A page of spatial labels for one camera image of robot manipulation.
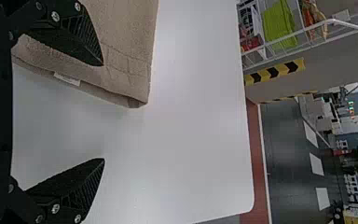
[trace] white shelf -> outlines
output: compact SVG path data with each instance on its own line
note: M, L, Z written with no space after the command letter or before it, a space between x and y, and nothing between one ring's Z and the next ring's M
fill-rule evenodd
M351 16L351 21L327 19L325 21L321 21L306 27L303 22L298 0L286 0L290 10L292 11L296 29L289 35L267 42L265 40L262 21L263 19L261 15L265 10L272 7L276 1L278 0L254 0L254 2L244 6L256 6L255 8L257 8L258 11L255 10L255 14L252 10L253 17L256 18L256 20L253 19L255 34L260 34L264 41L264 43L260 46L249 49L241 54L243 70L245 72L246 70L252 69L262 64L270 63L289 55L297 54L301 51L315 48L345 36L358 33L358 13ZM322 35L316 35L316 37L312 39L309 38L309 31L315 31L316 34L319 34L322 31L322 27L327 27L328 29L328 35L326 38L324 38ZM295 38L297 45L290 48L284 47L282 44L283 41L287 41L289 38Z

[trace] railing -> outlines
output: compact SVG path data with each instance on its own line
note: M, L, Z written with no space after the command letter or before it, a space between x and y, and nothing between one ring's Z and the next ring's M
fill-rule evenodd
M310 31L317 32L319 30L322 30L322 27L324 26L329 27L329 32L326 38L324 38L322 35L318 35L316 38L311 39L307 34L307 32ZM293 32L290 35L283 36L273 41L264 43L263 45L258 46L254 49L249 49L243 52L241 54L242 57L244 57L244 60L242 60L243 70L245 71L253 67L262 65L264 63L269 63L307 49L316 48L323 44L356 33L358 33L358 25L336 19L320 21L309 27L303 26L302 29ZM291 48L284 47L282 42L293 37L296 38L299 44ZM258 54L258 51L261 49L266 50L267 57Z

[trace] hazard stripe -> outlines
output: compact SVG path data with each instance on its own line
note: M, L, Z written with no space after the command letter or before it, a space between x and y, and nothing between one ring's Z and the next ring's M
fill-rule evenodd
M300 94L296 94L296 95L291 95L291 96L285 96L285 97L281 97L281 98L277 98L277 99L273 99L271 101L263 101L260 102L261 105L265 105L265 104L269 104L269 103L274 103L274 102L280 102L280 101L285 101L285 100L291 100L297 96L306 96L309 94L313 94L313 93L317 93L317 91L306 91Z
M270 68L262 69L256 73L244 76L245 86L253 86L258 82L270 81L273 78L287 76L305 70L304 58L292 60L287 63L279 63Z

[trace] folded towel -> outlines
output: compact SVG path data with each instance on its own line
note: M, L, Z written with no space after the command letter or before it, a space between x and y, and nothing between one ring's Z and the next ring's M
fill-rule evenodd
M81 0L100 38L104 66L93 67L27 35L13 62L118 105L147 104L158 0Z

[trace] metal rack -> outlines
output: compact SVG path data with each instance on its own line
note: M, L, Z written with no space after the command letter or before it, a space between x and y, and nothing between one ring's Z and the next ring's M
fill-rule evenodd
M297 16L297 27L298 30L292 32L289 35L277 38L273 41L266 41L263 30L261 31L263 37L263 43L258 47L248 49L241 53L242 56L242 67L243 71L257 67L259 65L273 62L281 58L297 54L299 52L319 47L323 44L338 40L348 35L358 33L358 14L352 15L351 19L353 22L341 21L337 19L327 19L324 21L317 22L311 26L306 27L301 14L301 7L297 0L290 0L288 3L290 8L295 11L297 10L299 16ZM256 6L258 15L260 16L270 5L266 0L254 0L254 2L248 5ZM308 32L320 31L322 27L328 27L328 35L324 38L322 35L316 36L316 38L310 39ZM289 38L296 38L298 45L292 48L285 48L282 44L283 41Z

